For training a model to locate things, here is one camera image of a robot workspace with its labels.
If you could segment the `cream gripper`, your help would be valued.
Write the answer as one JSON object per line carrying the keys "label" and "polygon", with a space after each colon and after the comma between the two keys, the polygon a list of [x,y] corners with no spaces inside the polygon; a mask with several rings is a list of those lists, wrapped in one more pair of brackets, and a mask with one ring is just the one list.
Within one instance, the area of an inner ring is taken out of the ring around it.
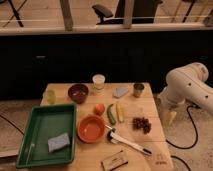
{"label": "cream gripper", "polygon": [[170,126],[175,119],[177,112],[175,111],[176,105],[162,104],[162,123],[164,126]]}

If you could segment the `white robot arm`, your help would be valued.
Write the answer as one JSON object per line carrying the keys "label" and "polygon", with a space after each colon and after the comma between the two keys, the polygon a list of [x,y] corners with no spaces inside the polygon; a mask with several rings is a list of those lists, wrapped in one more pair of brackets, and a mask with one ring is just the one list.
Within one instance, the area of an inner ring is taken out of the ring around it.
{"label": "white robot arm", "polygon": [[166,75],[167,86],[158,95],[162,112],[161,122],[169,126],[176,116],[174,109],[189,100],[209,114],[213,114],[213,87],[205,81],[209,77],[207,67],[194,62],[175,68]]}

